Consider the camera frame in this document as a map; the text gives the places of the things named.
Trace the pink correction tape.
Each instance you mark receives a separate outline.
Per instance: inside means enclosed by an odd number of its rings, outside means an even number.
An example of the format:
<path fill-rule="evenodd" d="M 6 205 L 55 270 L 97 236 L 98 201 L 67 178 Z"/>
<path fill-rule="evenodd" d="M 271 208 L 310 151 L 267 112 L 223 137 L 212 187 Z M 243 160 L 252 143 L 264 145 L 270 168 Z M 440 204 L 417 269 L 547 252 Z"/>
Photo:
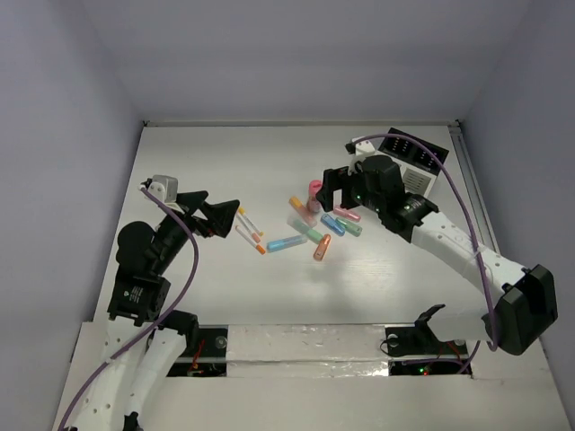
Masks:
<path fill-rule="evenodd" d="M 359 214 L 357 214 L 351 209 L 342 208 L 340 206 L 336 206 L 333 209 L 333 213 L 337 216 L 343 217 L 352 222 L 359 222 L 361 220 L 361 216 Z"/>

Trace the yellow tip marker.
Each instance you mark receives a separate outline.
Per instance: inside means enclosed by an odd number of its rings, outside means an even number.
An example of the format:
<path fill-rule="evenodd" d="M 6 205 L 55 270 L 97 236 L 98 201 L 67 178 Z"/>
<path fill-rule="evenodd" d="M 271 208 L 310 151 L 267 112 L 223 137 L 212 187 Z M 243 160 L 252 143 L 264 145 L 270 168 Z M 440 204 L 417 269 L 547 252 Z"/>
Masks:
<path fill-rule="evenodd" d="M 264 232 L 252 221 L 252 219 L 247 215 L 245 209 L 243 207 L 238 208 L 238 214 L 244 221 L 244 224 L 255 234 L 258 236 L 263 236 Z"/>

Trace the pink glue stick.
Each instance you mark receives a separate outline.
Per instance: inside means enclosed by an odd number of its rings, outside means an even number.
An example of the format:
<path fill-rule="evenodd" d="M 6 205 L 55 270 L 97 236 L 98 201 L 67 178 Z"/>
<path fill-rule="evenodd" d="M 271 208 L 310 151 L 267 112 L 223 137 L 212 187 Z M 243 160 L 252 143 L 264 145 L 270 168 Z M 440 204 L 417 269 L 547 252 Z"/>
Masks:
<path fill-rule="evenodd" d="M 320 180 L 312 180 L 308 185 L 306 207 L 313 214 L 318 214 L 322 210 L 322 205 L 316 197 L 317 192 L 322 188 L 322 186 L 323 183 Z"/>

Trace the blue correction tape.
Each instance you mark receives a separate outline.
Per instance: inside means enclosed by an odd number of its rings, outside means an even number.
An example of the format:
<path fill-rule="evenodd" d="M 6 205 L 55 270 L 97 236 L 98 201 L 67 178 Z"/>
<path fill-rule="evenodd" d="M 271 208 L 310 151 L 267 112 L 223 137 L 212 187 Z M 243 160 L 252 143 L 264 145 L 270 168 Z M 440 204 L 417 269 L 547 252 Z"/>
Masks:
<path fill-rule="evenodd" d="M 325 225 L 328 229 L 340 237 L 346 233 L 343 225 L 329 214 L 323 214 L 320 218 L 320 221 L 323 225 Z"/>

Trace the green correction tape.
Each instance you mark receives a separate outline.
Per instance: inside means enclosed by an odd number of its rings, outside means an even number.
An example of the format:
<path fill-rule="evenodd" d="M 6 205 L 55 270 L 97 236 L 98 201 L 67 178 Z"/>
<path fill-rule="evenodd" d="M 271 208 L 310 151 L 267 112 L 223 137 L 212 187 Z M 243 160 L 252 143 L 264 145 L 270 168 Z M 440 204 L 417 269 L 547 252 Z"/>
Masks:
<path fill-rule="evenodd" d="M 337 217 L 336 221 L 347 233 L 350 233 L 355 237 L 359 237 L 362 234 L 363 229 L 360 225 L 355 224 L 354 222 L 351 222 L 350 220 L 343 217 Z"/>

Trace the orange highlighter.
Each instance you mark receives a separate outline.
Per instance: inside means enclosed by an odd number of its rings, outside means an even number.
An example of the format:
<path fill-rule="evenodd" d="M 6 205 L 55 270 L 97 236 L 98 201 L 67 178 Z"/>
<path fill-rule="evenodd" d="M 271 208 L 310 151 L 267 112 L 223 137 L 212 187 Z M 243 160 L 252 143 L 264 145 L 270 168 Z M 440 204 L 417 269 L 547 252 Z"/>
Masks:
<path fill-rule="evenodd" d="M 297 214 L 302 218 L 302 220 L 310 227 L 316 226 L 316 220 L 314 215 L 307 209 L 307 207 L 297 198 L 292 196 L 289 201 L 289 205 L 297 212 Z"/>

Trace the green highlighter clear cap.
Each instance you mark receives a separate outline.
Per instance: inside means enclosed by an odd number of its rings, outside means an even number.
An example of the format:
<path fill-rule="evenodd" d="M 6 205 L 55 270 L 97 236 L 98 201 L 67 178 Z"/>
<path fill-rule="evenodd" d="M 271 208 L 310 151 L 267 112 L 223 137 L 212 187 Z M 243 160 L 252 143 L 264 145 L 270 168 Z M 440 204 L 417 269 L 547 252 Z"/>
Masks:
<path fill-rule="evenodd" d="M 319 244 L 323 239 L 323 235 L 321 233 L 310 227 L 299 217 L 290 216 L 287 219 L 287 224 L 316 244 Z"/>

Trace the blue highlighter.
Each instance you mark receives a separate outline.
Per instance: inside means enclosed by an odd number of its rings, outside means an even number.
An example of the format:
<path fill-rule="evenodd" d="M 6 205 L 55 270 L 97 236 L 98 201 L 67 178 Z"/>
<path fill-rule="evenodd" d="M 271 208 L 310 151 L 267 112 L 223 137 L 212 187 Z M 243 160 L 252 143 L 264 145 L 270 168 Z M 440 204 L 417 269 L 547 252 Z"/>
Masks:
<path fill-rule="evenodd" d="M 306 242 L 308 242 L 308 238 L 304 234 L 299 234 L 268 242 L 266 244 L 266 250 L 267 252 L 283 251 L 291 247 L 305 244 Z"/>

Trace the orange correction tape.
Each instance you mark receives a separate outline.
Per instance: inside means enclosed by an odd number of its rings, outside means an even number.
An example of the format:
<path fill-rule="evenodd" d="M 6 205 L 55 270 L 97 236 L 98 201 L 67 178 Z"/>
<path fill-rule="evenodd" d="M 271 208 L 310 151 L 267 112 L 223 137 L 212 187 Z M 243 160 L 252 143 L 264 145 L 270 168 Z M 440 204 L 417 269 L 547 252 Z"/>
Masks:
<path fill-rule="evenodd" d="M 319 243 L 317 244 L 317 247 L 314 251 L 314 259 L 317 261 L 322 261 L 324 259 L 324 256 L 327 252 L 327 250 L 329 249 L 329 246 L 331 244 L 332 238 L 329 234 L 325 234 L 322 239 L 319 241 Z"/>

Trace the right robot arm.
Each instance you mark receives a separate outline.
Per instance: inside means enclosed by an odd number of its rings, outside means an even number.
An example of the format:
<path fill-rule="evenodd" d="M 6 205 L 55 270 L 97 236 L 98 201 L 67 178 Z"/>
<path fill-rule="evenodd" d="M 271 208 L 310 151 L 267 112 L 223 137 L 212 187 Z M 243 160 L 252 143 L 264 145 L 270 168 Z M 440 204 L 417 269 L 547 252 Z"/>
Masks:
<path fill-rule="evenodd" d="M 325 211 L 341 193 L 347 209 L 365 207 L 381 225 L 432 254 L 485 297 L 481 317 L 487 339 L 513 356 L 522 355 L 558 318 L 554 277 L 542 266 L 527 268 L 480 244 L 420 194 L 406 190 L 400 167 L 390 157 L 371 155 L 351 172 L 327 169 L 316 197 Z"/>

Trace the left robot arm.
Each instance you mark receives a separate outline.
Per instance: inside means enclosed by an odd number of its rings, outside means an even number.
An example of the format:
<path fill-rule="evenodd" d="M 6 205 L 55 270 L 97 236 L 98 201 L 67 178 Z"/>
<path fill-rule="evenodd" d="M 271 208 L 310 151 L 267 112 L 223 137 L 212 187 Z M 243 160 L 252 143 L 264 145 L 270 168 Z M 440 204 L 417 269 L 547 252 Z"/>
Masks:
<path fill-rule="evenodd" d="M 60 430 L 140 430 L 175 360 L 199 344 L 195 314 L 177 310 L 199 266 L 197 239 L 231 231 L 237 199 L 211 205 L 205 190 L 157 193 L 158 182 L 139 189 L 165 214 L 157 227 L 136 221 L 117 238 L 118 269 L 107 309 L 100 365 L 82 384 L 60 419 Z M 171 304 L 164 272 L 182 247 L 194 250 L 190 274 Z"/>

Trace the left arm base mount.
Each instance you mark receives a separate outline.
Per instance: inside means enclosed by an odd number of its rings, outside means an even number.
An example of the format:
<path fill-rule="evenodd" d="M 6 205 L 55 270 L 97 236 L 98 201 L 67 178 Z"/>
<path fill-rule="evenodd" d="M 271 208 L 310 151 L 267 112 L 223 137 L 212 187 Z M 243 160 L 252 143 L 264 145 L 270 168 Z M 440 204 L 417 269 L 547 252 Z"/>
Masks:
<path fill-rule="evenodd" d="M 176 359 L 168 377 L 225 377 L 228 327 L 200 326 L 191 347 Z"/>

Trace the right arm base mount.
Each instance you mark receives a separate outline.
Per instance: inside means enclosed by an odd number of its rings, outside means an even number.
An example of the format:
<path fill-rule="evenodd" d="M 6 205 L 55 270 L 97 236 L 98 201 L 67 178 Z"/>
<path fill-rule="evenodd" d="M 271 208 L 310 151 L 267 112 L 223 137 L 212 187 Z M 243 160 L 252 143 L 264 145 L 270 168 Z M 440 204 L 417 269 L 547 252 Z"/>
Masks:
<path fill-rule="evenodd" d="M 385 328 L 379 349 L 389 359 L 391 376 L 455 375 L 464 367 L 469 359 L 465 342 L 439 341 L 429 327 L 431 318 L 444 307 L 430 307 L 412 324 Z"/>

